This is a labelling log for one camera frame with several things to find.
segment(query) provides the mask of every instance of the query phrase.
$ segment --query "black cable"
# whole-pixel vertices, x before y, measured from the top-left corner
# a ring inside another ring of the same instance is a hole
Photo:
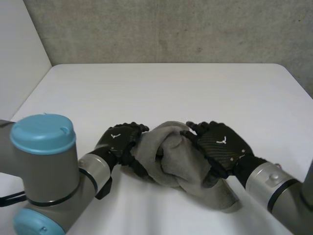
[[[0,207],[7,207],[18,202],[26,201],[27,198],[26,198],[26,195],[24,194],[25,192],[22,191],[22,192],[14,193],[5,197],[0,197]]]

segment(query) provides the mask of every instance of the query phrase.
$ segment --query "white logo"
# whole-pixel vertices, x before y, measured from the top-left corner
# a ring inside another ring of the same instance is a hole
[[[112,136],[112,138],[114,139],[115,137],[119,137],[121,134],[118,134],[117,136],[115,136],[115,135],[112,135],[111,134],[111,136]]]
[[[226,144],[226,136],[224,136],[224,140],[223,141],[216,141],[216,143],[224,143],[224,144]]]

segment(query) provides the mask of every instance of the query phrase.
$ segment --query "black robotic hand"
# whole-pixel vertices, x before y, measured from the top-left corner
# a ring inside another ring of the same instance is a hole
[[[148,176],[146,169],[131,155],[143,132],[149,128],[143,124],[120,124],[110,127],[101,137],[96,149],[105,149],[116,157],[117,164],[130,166],[139,177]]]
[[[211,165],[202,183],[206,188],[213,187],[220,178],[226,179],[233,175],[234,166],[241,157],[253,156],[250,146],[223,123],[212,121],[210,124],[206,122],[194,124],[189,121],[186,124],[197,135],[190,131],[181,131],[180,134],[188,138]]]

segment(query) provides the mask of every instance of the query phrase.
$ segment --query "gray cloth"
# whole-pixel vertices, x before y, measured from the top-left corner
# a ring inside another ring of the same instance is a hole
[[[210,165],[189,140],[179,132],[189,128],[177,121],[168,121],[143,133],[132,150],[134,157],[160,185],[181,188],[196,201],[212,209],[222,210],[238,201],[224,180],[213,188],[203,188],[202,180]]]

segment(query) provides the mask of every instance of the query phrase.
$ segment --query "gray wall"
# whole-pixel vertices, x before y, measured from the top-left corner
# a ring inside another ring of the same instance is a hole
[[[313,96],[313,0],[24,0],[53,65],[278,63]]]

